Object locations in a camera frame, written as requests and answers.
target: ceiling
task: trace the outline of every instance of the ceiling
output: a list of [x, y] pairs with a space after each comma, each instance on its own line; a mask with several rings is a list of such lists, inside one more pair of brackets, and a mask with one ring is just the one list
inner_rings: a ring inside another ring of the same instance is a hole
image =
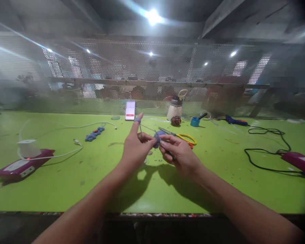
[[[89, 0], [98, 15], [105, 20], [136, 20], [142, 18], [120, 0]], [[143, 9], [157, 9], [158, 14], [178, 21], [205, 21], [222, 0], [133, 0]]]
[[[153, 8], [169, 23], [151, 26], [138, 14]], [[36, 35], [305, 43], [297, 10], [291, 0], [0, 0], [0, 23]]]

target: blue glue gun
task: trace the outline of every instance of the blue glue gun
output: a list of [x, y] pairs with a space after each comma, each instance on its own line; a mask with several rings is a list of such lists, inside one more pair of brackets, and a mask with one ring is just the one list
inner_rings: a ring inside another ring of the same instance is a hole
[[243, 125], [243, 126], [248, 125], [246, 121], [243, 121], [243, 120], [235, 120], [235, 119], [233, 119], [232, 117], [230, 117], [229, 115], [225, 115], [225, 116], [226, 116], [226, 121], [227, 121], [229, 124], [238, 124], [238, 125]]

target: charging cable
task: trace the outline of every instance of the charging cable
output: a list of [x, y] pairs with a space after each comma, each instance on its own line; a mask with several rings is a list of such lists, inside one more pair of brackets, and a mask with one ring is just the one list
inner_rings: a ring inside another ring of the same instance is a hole
[[[21, 133], [23, 132], [25, 126], [32, 120], [39, 120], [39, 119], [30, 119], [30, 120], [27, 120], [25, 122], [25, 124], [21, 127], [20, 131], [19, 131], [19, 141], [22, 141], [23, 138], [22, 138], [22, 135]], [[114, 125], [114, 129], [117, 129], [117, 126], [115, 124], [112, 124], [110, 122], [95, 122], [95, 123], [92, 123], [92, 124], [87, 124], [87, 125], [83, 125], [83, 126], [68, 126], [68, 125], [64, 125], [64, 124], [60, 124], [60, 123], [57, 123], [57, 122], [54, 122], [54, 121], [51, 121], [51, 120], [48, 120], [49, 122], [51, 123], [56, 123], [58, 125], [61, 125], [63, 127], [66, 127], [66, 128], [83, 128], [83, 127], [87, 127], [87, 126], [90, 126], [90, 125], [94, 125], [94, 124], [103, 124], [103, 123], [107, 123], [107, 124], [111, 124], [111, 125]], [[68, 152], [66, 154], [62, 154], [62, 155], [58, 155], [58, 156], [51, 156], [51, 157], [42, 157], [42, 158], [33, 158], [33, 159], [28, 159], [28, 158], [24, 158], [21, 154], [20, 154], [20, 149], [18, 148], [17, 150], [17, 155], [20, 157], [21, 160], [27, 160], [27, 161], [30, 161], [30, 160], [38, 160], [38, 159], [47, 159], [47, 158], [58, 158], [58, 157], [62, 157], [62, 156], [65, 156], [65, 155], [68, 155], [70, 153], [74, 153], [74, 152], [77, 152], [77, 151], [80, 151], [81, 149], [83, 149], [83, 145], [76, 139], [74, 139], [74, 143], [81, 146], [81, 148], [78, 148], [76, 150], [73, 150], [71, 152]]]

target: yellow scissors handle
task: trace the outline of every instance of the yellow scissors handle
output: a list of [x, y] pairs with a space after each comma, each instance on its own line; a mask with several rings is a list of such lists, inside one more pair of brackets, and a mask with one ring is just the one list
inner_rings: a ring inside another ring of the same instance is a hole
[[192, 137], [192, 136], [189, 136], [189, 135], [186, 135], [186, 134], [176, 134], [176, 136], [178, 138], [181, 138], [182, 140], [186, 141], [186, 142], [189, 142], [189, 143], [192, 143], [192, 145], [196, 145], [197, 144], [197, 141]]

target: red yarn ball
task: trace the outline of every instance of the red yarn ball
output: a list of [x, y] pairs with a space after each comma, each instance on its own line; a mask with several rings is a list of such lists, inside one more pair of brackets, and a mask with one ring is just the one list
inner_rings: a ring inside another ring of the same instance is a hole
[[179, 126], [181, 123], [181, 118], [179, 116], [174, 116], [170, 119], [170, 124], [172, 126]]

